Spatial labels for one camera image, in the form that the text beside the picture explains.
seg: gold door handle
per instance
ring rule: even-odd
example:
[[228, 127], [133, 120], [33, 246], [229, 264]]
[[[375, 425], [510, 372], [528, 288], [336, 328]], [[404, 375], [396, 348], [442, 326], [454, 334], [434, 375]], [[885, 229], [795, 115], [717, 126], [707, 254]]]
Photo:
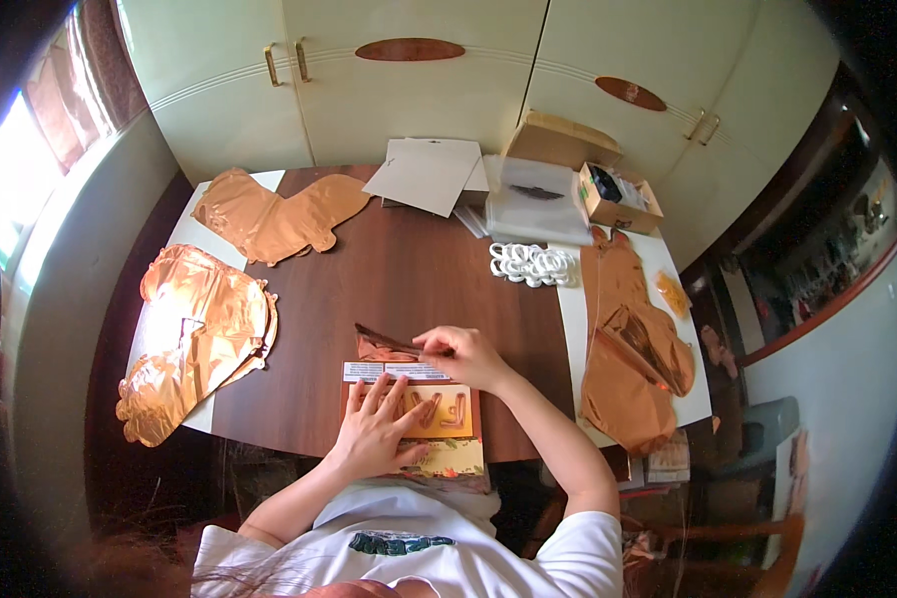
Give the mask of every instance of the gold door handle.
[[273, 83], [273, 87], [278, 87], [282, 85], [279, 82], [279, 78], [275, 76], [275, 63], [273, 62], [273, 46], [275, 42], [263, 48], [263, 54], [266, 55], [266, 66], [269, 67], [270, 70], [270, 81]]
[[715, 133], [718, 132], [719, 126], [721, 126], [721, 117], [719, 117], [718, 115], [715, 115], [715, 126], [713, 126], [711, 128], [711, 133], [708, 135], [708, 137], [703, 142], [701, 142], [701, 144], [703, 146], [706, 146], [707, 144], [709, 144], [711, 142], [711, 139], [713, 139], [715, 137]]
[[293, 46], [296, 48], [296, 60], [299, 63], [299, 78], [303, 83], [308, 83], [312, 79], [309, 78], [309, 68], [306, 66], [306, 51], [302, 49], [302, 40], [305, 37], [299, 37]]
[[704, 123], [704, 108], [701, 108], [701, 116], [698, 117], [697, 123], [694, 125], [694, 128], [691, 130], [691, 133], [685, 135], [685, 139], [688, 141], [694, 139], [694, 133], [697, 133], [697, 130], [701, 128], [701, 124]]

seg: cabinet door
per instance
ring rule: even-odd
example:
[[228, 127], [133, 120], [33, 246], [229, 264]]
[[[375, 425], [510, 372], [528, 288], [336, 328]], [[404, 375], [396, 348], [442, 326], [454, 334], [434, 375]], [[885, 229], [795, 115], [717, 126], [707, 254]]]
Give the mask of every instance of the cabinet door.
[[[122, 0], [137, 78], [182, 171], [196, 185], [233, 166], [312, 165], [278, 0]], [[273, 87], [263, 48], [273, 42]]]
[[[315, 162], [380, 162], [394, 137], [478, 141], [500, 152], [518, 123], [545, 0], [285, 0], [290, 42], [301, 38], [309, 82], [297, 78]], [[428, 37], [465, 54], [383, 61], [356, 50]]]
[[821, 108], [840, 61], [801, 0], [766, 0], [751, 40], [705, 123], [670, 175], [652, 184], [679, 269], [714, 243], [770, 182]]
[[[754, 0], [552, 0], [526, 107], [607, 133], [622, 148], [619, 166], [654, 185], [718, 97], [756, 8]], [[668, 109], [612, 97], [598, 77], [635, 83]]]

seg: plastic bag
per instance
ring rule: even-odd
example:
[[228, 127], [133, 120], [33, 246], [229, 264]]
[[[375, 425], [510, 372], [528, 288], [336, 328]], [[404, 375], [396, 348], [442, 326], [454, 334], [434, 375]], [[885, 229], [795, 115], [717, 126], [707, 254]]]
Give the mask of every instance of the plastic bag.
[[691, 302], [677, 278], [670, 276], [667, 272], [658, 272], [654, 275], [654, 287], [658, 289], [658, 293], [661, 293], [661, 297], [665, 298], [665, 303], [668, 304], [675, 316], [685, 317], [688, 315]]

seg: wall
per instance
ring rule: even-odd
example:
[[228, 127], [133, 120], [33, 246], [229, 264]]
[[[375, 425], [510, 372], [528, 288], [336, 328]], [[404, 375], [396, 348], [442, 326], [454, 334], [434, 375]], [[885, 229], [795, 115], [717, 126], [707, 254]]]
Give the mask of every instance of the wall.
[[817, 329], [744, 368], [751, 404], [797, 397], [808, 431], [805, 528], [788, 595], [830, 565], [876, 490], [897, 425], [897, 256]]
[[49, 547], [89, 532], [84, 413], [96, 341], [134, 240], [179, 170], [148, 111], [94, 145], [41, 213], [14, 274], [0, 349], [23, 517]]

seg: dark wood table surface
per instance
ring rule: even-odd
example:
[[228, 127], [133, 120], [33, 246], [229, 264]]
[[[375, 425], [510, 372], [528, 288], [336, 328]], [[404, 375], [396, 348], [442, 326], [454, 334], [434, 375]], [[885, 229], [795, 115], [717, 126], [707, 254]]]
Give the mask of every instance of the dark wood table surface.
[[[290, 197], [332, 173], [368, 181], [376, 165], [287, 170]], [[354, 322], [410, 341], [439, 324], [478, 328], [502, 357], [569, 417], [571, 378], [555, 287], [530, 288], [491, 275], [490, 239], [456, 218], [382, 208], [373, 198], [333, 230], [325, 254], [290, 257], [246, 272], [279, 294], [279, 330], [267, 367], [216, 393], [212, 433], [241, 442], [324, 456], [339, 425], [342, 362], [356, 359]], [[538, 458], [496, 397], [482, 394], [485, 461]]]

